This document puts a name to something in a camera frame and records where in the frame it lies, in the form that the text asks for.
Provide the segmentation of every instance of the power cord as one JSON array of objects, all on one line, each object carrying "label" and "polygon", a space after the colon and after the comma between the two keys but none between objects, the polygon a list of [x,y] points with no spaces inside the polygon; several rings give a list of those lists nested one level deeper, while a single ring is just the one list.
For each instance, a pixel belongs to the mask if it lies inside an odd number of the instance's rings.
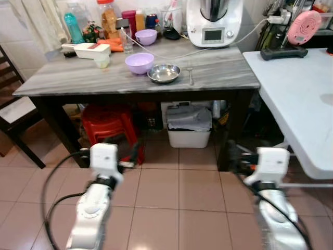
[{"label": "power cord", "polygon": [[[42,213],[42,218],[44,220],[44,227],[45,227],[45,231],[47,234],[47,237],[50,241],[50,244],[52,246],[52,248],[54,250],[60,250],[60,248],[58,247],[58,245],[56,244],[54,237],[51,233],[51,229],[50,229],[50,218],[47,216],[47,212],[46,212],[46,192],[47,192],[47,188],[48,188],[48,184],[49,181],[51,179],[51,177],[53,176],[53,174],[57,171],[57,169],[69,158],[73,157],[73,156],[79,156],[79,155],[86,155],[89,152],[89,150],[83,150],[83,151],[79,151],[79,152],[75,152],[72,153],[68,156],[66,156],[61,162],[58,163],[58,165],[51,171],[51,173],[48,175],[47,179],[45,180],[44,184],[43,184],[43,189],[42,189],[42,195],[41,195],[41,213]],[[55,208],[55,206],[60,203],[61,201],[63,201],[64,199],[70,198],[70,197],[75,197],[78,196],[79,194],[74,194],[74,195],[67,195],[61,199],[59,199],[58,201],[56,201],[56,203],[53,204],[53,206],[50,209],[49,215],[52,215],[52,212]]]},{"label": "power cord", "polygon": [[257,196],[259,199],[269,203],[272,207],[274,207],[279,213],[281,213],[295,228],[296,230],[301,234],[301,236],[303,237],[303,239],[305,240],[306,245],[308,246],[308,250],[313,250],[313,247],[311,245],[308,233],[307,233],[307,229],[306,226],[304,225],[303,221],[301,221],[302,226],[304,227],[306,233],[304,233],[299,226],[293,222],[289,216],[283,212],[280,208],[278,208],[273,202],[271,202],[269,199],[265,198],[264,196],[262,196],[260,193],[258,193],[253,187],[246,185],[241,176],[239,175],[238,171],[237,171],[238,167],[236,165],[233,165],[233,173],[235,174],[235,176],[237,177],[237,179],[247,188],[249,189],[255,196]]},{"label": "power cord", "polygon": [[[244,36],[242,39],[238,40],[237,42],[234,42],[234,43],[231,43],[230,45],[236,45],[237,43],[240,43],[242,42],[243,40],[245,40],[249,35],[251,35],[261,24],[262,22],[266,21],[267,18],[261,20],[257,26],[254,27],[254,29],[248,33],[246,36]],[[137,41],[135,41],[134,39],[132,39],[129,35],[126,34],[126,32],[124,31],[124,28],[122,27],[121,28],[121,31],[127,36],[127,38],[129,38],[130,40],[132,40],[135,44],[137,44],[139,47],[143,48],[145,51],[153,54],[154,56],[157,56],[157,57],[160,57],[160,58],[163,58],[163,59],[167,59],[167,60],[173,60],[173,59],[178,59],[178,58],[183,58],[183,57],[186,57],[186,56],[190,56],[190,55],[194,55],[196,53],[199,53],[199,52],[203,52],[203,51],[206,51],[208,49],[217,49],[217,48],[221,48],[221,47],[213,47],[213,48],[205,48],[205,49],[201,49],[199,51],[194,51],[194,52],[191,52],[191,53],[188,53],[188,54],[185,54],[185,55],[182,55],[182,56],[176,56],[176,57],[165,57],[165,56],[161,56],[161,55],[158,55],[158,54],[155,54],[154,52],[150,51],[149,49],[143,47],[141,44],[139,44]]]}]

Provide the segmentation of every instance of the orange bottle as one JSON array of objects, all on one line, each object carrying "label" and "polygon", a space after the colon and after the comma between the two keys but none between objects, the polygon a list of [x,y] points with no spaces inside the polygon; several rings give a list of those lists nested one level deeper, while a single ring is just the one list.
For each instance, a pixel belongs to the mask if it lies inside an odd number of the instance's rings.
[{"label": "orange bottle", "polygon": [[145,29],[145,17],[142,10],[137,10],[135,14],[136,31]]}]

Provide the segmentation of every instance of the purple bowl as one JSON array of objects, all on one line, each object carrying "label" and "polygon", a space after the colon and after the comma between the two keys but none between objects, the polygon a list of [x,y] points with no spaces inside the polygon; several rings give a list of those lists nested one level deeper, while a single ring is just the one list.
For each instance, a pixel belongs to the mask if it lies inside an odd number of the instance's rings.
[{"label": "purple bowl", "polygon": [[131,72],[135,74],[145,74],[152,67],[154,56],[149,53],[137,53],[128,56],[125,63]]},{"label": "purple bowl", "polygon": [[148,46],[150,44],[153,44],[157,37],[157,31],[156,30],[140,30],[135,33],[135,37],[139,43],[141,43],[143,46]]}]

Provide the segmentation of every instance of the glass jar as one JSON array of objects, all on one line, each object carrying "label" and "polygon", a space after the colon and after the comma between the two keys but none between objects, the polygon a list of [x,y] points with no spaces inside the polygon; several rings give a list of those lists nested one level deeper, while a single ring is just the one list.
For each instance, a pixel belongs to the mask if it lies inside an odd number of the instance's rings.
[{"label": "glass jar", "polygon": [[116,20],[121,17],[119,7],[114,3],[114,0],[97,0],[97,3],[105,39],[118,38]]}]

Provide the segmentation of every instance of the kitchen appliance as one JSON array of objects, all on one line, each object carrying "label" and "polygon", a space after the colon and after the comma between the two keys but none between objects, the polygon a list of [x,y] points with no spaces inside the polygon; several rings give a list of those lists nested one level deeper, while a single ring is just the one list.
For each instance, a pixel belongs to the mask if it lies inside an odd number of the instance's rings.
[{"label": "kitchen appliance", "polygon": [[101,55],[110,55],[110,45],[109,44],[98,44],[98,43],[79,43],[79,44],[69,44],[64,43],[62,48],[70,48],[75,50],[78,58],[95,59],[99,58]]},{"label": "kitchen appliance", "polygon": [[198,47],[228,46],[241,25],[243,0],[188,0],[187,32]]},{"label": "kitchen appliance", "polygon": [[287,37],[292,45],[302,45],[310,40],[321,26],[321,15],[315,10],[301,13],[289,28]]},{"label": "kitchen appliance", "polygon": [[260,51],[261,57],[268,61],[275,58],[285,57],[300,57],[303,58],[308,54],[308,50],[300,47],[309,41],[313,35],[317,32],[321,26],[322,18],[320,14],[315,10],[308,10],[302,12],[294,18],[293,23],[290,25],[288,33],[282,43],[282,46],[278,49],[262,49]]}]

